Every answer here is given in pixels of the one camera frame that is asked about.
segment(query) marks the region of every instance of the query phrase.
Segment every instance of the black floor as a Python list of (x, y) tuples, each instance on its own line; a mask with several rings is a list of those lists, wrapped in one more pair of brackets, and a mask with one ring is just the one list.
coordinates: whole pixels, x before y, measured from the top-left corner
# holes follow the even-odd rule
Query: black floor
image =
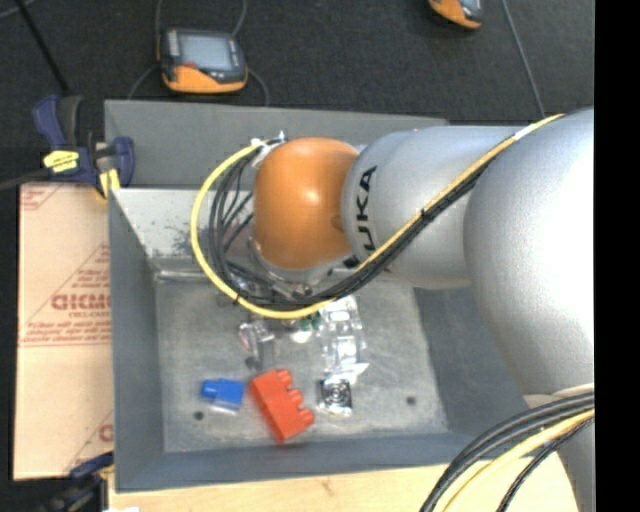
[[(426, 0), (249, 0), (239, 35), (278, 107), (409, 113), (464, 123), (526, 123), (594, 104), (595, 0), (485, 0), (484, 26), (449, 26)], [(103, 131), (105, 98), (124, 98), (154, 63), (155, 0), (36, 0), (29, 11), (64, 78), (85, 101), (82, 132)], [(30, 109), (59, 83), (19, 14), (0, 0), (0, 182), (39, 167)], [(165, 0), (162, 21), (230, 31), (241, 0)], [(180, 101), (157, 73), (136, 97)], [(261, 105), (252, 79), (218, 99)], [(12, 483), (16, 191), (0, 192), (0, 511), (32, 510), (61, 482)]]

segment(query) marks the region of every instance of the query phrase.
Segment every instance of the cardboard sheet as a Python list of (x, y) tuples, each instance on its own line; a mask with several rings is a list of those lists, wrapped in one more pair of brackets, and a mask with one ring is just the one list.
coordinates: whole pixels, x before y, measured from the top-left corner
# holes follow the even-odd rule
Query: cardboard sheet
[(20, 192), (14, 478), (113, 447), (107, 204), (74, 184)]

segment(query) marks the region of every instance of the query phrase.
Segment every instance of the yellow cable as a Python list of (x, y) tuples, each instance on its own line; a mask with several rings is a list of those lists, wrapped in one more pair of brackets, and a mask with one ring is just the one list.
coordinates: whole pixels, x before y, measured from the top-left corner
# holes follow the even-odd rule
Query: yellow cable
[(384, 244), (382, 244), (378, 249), (376, 249), (373, 253), (371, 253), (369, 257), (360, 264), (360, 266), (358, 267), (358, 270), (362, 270), (371, 261), (373, 261), (378, 256), (380, 256), (380, 254), (382, 254), (384, 251), (386, 251), (396, 240), (398, 240), (398, 238), (400, 238), (404, 233), (406, 233), (411, 228), (411, 226), (413, 226), (416, 222), (418, 222), (424, 213), (428, 213), (429, 210), (431, 210), (431, 208), (433, 208), (438, 201), (440, 201), (442, 198), (446, 197), (448, 194), (453, 192), (462, 182), (464, 182), (467, 178), (469, 178), (469, 176), (475, 173), (483, 165), (486, 165), (487, 162), (489, 162), (492, 158), (495, 158), (497, 155), (502, 153), (505, 149), (511, 146), (514, 142), (520, 140), (525, 135), (531, 133), (534, 130), (537, 130), (541, 126), (544, 126), (545, 124), (553, 121), (554, 119), (557, 119), (561, 115), (562, 114), (557, 114), (555, 116), (542, 119), (537, 123), (533, 123), (523, 128), (522, 130), (519, 130), (518, 132), (514, 133), (511, 137), (503, 140), (497, 146), (494, 146), (493, 148), (491, 148), (488, 152), (486, 152), (484, 155), (478, 158), (475, 162), (473, 162), (469, 167), (467, 167), (461, 174), (459, 174), (455, 180), (453, 180), (444, 189), (442, 189), (442, 191), (440, 191), (439, 194), (435, 195), (424, 206), (424, 208), (422, 208), (421, 211), (416, 213), (404, 226), (402, 226), (398, 231), (396, 231), (395, 234), (391, 236), (391, 238), (389, 238)]
[[(373, 252), (369, 257), (363, 261), (357, 268), (357, 271), (362, 270), (366, 265), (370, 264), (373, 260), (375, 260), (380, 254), (382, 254), (385, 250), (387, 250), (398, 238), (400, 238), (404, 233), (406, 233), (416, 222), (420, 220), (423, 214), (428, 213), (435, 204), (440, 201), (447, 194), (451, 193), (455, 190), (464, 180), (466, 180), (469, 176), (475, 173), (478, 169), (480, 169), (483, 165), (489, 162), (492, 158), (500, 154), (502, 151), (511, 146), (514, 142), (522, 138), (523, 136), (531, 133), (534, 130), (537, 130), (541, 126), (553, 121), (554, 119), (560, 117), (561, 114), (556, 116), (551, 116), (545, 118), (537, 123), (531, 124), (526, 128), (518, 131), (511, 137), (505, 139), (497, 146), (494, 146), (487, 153), (482, 155), (478, 160), (476, 160), (473, 164), (471, 164), (462, 174), (460, 174), (454, 181), (452, 181), (449, 185), (447, 185), (439, 194), (433, 197), (424, 208), (416, 213), (404, 226), (402, 226), (394, 235), (392, 235), (384, 244), (382, 244), (375, 252)], [(297, 318), (303, 318), (307, 315), (311, 315), (321, 308), (325, 307), (328, 304), (331, 304), (337, 297), (331, 297), (321, 302), (316, 302), (310, 306), (306, 306), (300, 309), (296, 309), (293, 311), (278, 311), (270, 308), (266, 308), (263, 306), (258, 306), (247, 299), (241, 297), (236, 290), (229, 287), (218, 275), (213, 271), (209, 263), (207, 262), (206, 257), (204, 256), (202, 249), (200, 248), (200, 242), (198, 240), (198, 219), (200, 217), (200, 209), (202, 208), (202, 203), (209, 192), (209, 189), (215, 183), (215, 181), (233, 164), (235, 164), (240, 159), (244, 158), (252, 151), (254, 151), (259, 146), (262, 146), (262, 142), (253, 143), (250, 146), (247, 146), (234, 155), (231, 155), (224, 162), (222, 162), (217, 168), (213, 170), (213, 172), (209, 175), (209, 177), (205, 180), (196, 196), (196, 199), (193, 204), (193, 208), (191, 210), (191, 223), (190, 223), (190, 233), (191, 233), (191, 247), (193, 248), (193, 253), (195, 258), (207, 275), (207, 277), (211, 280), (211, 282), (225, 295), (231, 298), (234, 302), (237, 302), (241, 306), (245, 307), (249, 311), (256, 313), (261, 316), (265, 316), (268, 318), (274, 318), (279, 320), (294, 320)]]
[(489, 464), (478, 470), (471, 478), (469, 478), (465, 484), (456, 491), (456, 493), (447, 501), (446, 505), (442, 509), (442, 512), (453, 512), (464, 500), (464, 498), (482, 481), (486, 480), (490, 475), (495, 474), (504, 466), (514, 462), (515, 460), (531, 453), (532, 451), (540, 448), (545, 443), (552, 441), (568, 432), (574, 427), (592, 418), (595, 414), (595, 409), (590, 409), (580, 414), (576, 414), (571, 418), (560, 421), (555, 425), (535, 434), (521, 443), (511, 448), (508, 452), (502, 454), (500, 457), (494, 459)]

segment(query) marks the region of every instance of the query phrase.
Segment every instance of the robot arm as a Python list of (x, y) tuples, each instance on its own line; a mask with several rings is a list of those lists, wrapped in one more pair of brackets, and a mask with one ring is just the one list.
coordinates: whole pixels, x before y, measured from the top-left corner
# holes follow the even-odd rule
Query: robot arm
[[(416, 287), (471, 287), (524, 395), (592, 384), (594, 112), (514, 137), (520, 130), (433, 127), (390, 134), (362, 152), (329, 139), (280, 144), (253, 191), (264, 275), (314, 286), (345, 260), (366, 262), (425, 201), (509, 139), (386, 270)], [(578, 502), (592, 510), (593, 427), (561, 456)]]

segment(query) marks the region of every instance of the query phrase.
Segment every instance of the screen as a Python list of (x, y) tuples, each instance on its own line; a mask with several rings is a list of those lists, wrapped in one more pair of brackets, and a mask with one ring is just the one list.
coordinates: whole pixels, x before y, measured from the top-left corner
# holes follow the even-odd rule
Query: screen
[(229, 43), (224, 38), (183, 34), (180, 49), (184, 61), (193, 61), (199, 68), (232, 69)]

